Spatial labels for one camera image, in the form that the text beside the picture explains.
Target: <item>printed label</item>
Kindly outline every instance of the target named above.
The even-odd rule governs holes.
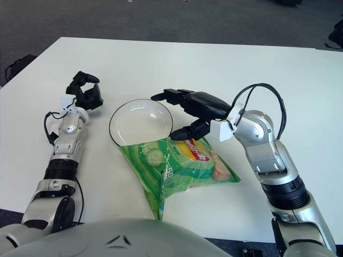
[[[193,139],[185,140],[184,142],[197,161],[208,162],[210,160],[210,158],[208,158],[206,155],[200,152],[200,150],[196,147]]]

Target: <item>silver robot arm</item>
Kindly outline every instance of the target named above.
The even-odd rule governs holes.
[[[335,256],[336,247],[329,228],[286,147],[275,139],[270,117],[260,111],[245,112],[234,136],[244,147],[269,200],[280,254],[293,256],[301,251],[302,256],[313,256],[311,251],[316,248]]]
[[[274,215],[272,226],[281,255],[335,256],[329,228],[286,147],[275,139],[270,117],[261,111],[245,111],[249,96],[257,86],[268,88],[279,100],[283,117],[279,138],[286,125],[285,106],[276,89],[268,84],[246,87],[238,93],[232,106],[207,93],[184,89],[165,89],[151,99],[179,104],[186,113],[199,118],[190,126],[174,131],[170,135],[174,140],[198,140],[209,133],[219,141],[234,136],[242,144]],[[237,99],[248,89],[250,93],[243,107]]]
[[[86,82],[98,83],[89,74],[78,72],[61,97],[62,122],[58,136],[48,134],[54,145],[44,179],[38,186],[24,213],[21,224],[11,224],[0,229],[0,254],[73,226],[75,204],[72,195],[76,190],[77,167],[83,151],[89,116],[86,109],[102,105],[98,85],[85,93],[80,89]]]

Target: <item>plastic packaging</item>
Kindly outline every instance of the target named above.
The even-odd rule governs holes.
[[[120,147],[143,186],[157,220],[161,220],[165,198],[190,187],[237,183],[240,178],[212,150],[205,138],[158,141]]]

